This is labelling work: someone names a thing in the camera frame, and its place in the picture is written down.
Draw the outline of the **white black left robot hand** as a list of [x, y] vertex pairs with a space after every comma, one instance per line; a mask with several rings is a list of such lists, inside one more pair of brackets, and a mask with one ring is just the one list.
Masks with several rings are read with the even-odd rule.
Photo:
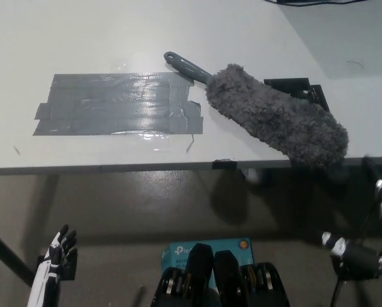
[[64, 225], [54, 236], [44, 256], [39, 258], [28, 307], [57, 306], [62, 281], [73, 281], [77, 269], [76, 231]]

